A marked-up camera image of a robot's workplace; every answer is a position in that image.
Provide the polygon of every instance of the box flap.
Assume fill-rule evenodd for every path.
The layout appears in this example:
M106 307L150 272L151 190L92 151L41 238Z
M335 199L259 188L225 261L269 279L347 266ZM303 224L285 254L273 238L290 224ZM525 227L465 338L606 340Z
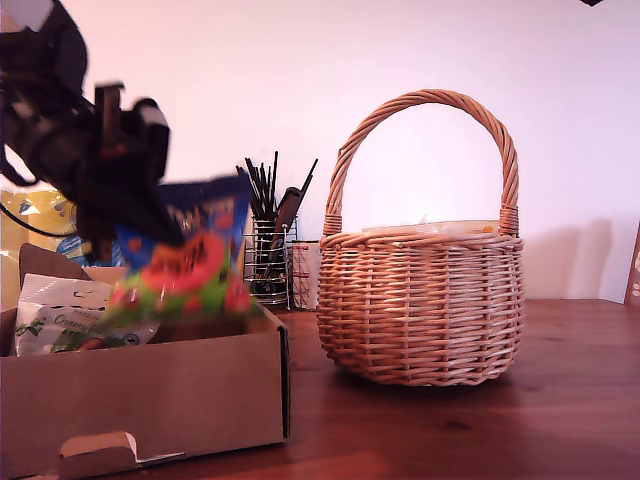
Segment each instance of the box flap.
M114 432L68 440L60 449L60 477L72 480L135 469L132 438L125 432Z
M64 255L25 243L20 248L20 287L27 273L46 275L56 278L75 278L91 280L91 277L77 263Z
M127 267L84 267L84 271L96 282L114 285L124 277Z

